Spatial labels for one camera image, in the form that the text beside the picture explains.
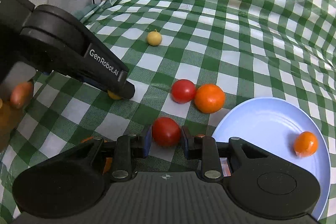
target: crosshair symbol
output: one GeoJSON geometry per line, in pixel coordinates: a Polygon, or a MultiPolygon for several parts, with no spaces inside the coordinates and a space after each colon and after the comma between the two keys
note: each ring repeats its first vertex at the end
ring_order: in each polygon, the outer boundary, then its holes
{"type": "Polygon", "coordinates": [[[172,176],[168,175],[168,174],[165,174],[165,175],[162,175],[160,178],[163,178],[164,180],[167,180],[167,179],[172,178],[172,176]]]}

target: plate rim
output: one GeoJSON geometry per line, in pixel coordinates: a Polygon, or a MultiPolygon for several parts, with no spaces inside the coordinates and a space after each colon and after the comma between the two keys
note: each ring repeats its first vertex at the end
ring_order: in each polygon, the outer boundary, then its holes
{"type": "Polygon", "coordinates": [[[324,136],[323,136],[321,130],[320,130],[319,127],[316,125],[316,123],[313,121],[313,119],[312,119],[306,112],[304,112],[301,108],[299,108],[298,106],[296,106],[296,105],[294,105],[294,104],[292,104],[292,103],[290,103],[290,102],[288,102],[288,101],[286,101],[286,100],[284,100],[284,99],[277,98],[277,97],[256,97],[256,98],[251,98],[251,99],[249,99],[249,100],[246,100],[246,101],[244,101],[244,102],[242,102],[242,103],[236,105],[233,109],[231,109],[231,110],[225,115],[225,117],[219,122],[219,124],[216,126],[216,129],[215,129],[215,131],[213,132],[212,136],[216,133],[217,128],[219,128],[219,126],[223,124],[223,122],[225,121],[225,119],[226,119],[226,118],[227,118],[227,117],[228,117],[228,116],[229,116],[229,115],[230,115],[236,108],[239,108],[239,107],[245,105],[246,103],[250,103],[250,102],[252,102],[252,101],[256,101],[256,100],[263,100],[263,99],[271,99],[271,100],[279,100],[279,101],[283,101],[283,102],[286,102],[287,104],[292,105],[293,107],[297,108],[298,110],[300,110],[301,112],[303,112],[303,113],[308,117],[308,119],[310,119],[310,120],[312,121],[312,123],[313,123],[314,126],[317,128],[317,130],[319,131],[320,135],[322,136],[323,143],[324,143],[324,148],[325,148],[325,150],[327,151],[327,155],[328,155],[328,163],[329,163],[329,187],[328,187],[328,195],[327,195],[327,199],[325,200],[324,205],[323,205],[323,209],[322,209],[322,211],[320,212],[319,217],[318,217],[318,219],[317,219],[317,220],[319,220],[319,219],[321,218],[321,216],[322,216],[322,213],[323,213],[323,211],[324,211],[326,205],[327,205],[327,201],[328,201],[328,199],[329,199],[329,194],[330,194],[330,186],[331,186],[331,185],[330,185],[330,181],[331,181],[331,162],[330,162],[330,154],[329,154],[328,146],[327,146],[327,144],[326,144],[326,141],[325,141],[325,139],[324,139],[324,136]]]}

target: ridged gray surface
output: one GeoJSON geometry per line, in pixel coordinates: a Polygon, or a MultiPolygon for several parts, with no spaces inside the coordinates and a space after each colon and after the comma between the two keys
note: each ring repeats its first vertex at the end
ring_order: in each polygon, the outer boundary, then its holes
{"type": "Polygon", "coordinates": [[[41,219],[22,213],[14,224],[312,224],[309,216],[267,220],[236,206],[216,183],[195,172],[139,172],[125,183],[114,183],[94,207],[62,219],[41,219]]]}

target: metal screw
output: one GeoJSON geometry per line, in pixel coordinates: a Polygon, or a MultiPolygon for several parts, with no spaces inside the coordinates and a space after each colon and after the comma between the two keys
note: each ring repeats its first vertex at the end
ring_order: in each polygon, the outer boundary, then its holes
{"type": "Polygon", "coordinates": [[[124,179],[128,176],[128,172],[125,170],[115,170],[112,172],[112,176],[116,179],[124,179]]]}
{"type": "Polygon", "coordinates": [[[209,170],[204,173],[208,179],[218,179],[221,176],[221,173],[216,170],[209,170]]]}

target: cherry tomato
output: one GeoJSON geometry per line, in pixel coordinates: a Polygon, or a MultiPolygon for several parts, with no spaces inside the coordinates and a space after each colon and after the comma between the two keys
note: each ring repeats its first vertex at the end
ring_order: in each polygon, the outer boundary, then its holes
{"type": "Polygon", "coordinates": [[[179,104],[187,103],[195,97],[196,87],[193,82],[187,79],[181,79],[171,87],[171,96],[179,104]]]}
{"type": "Polygon", "coordinates": [[[181,131],[179,125],[169,117],[160,117],[154,121],[152,136],[155,142],[161,146],[178,144],[181,131]]]}

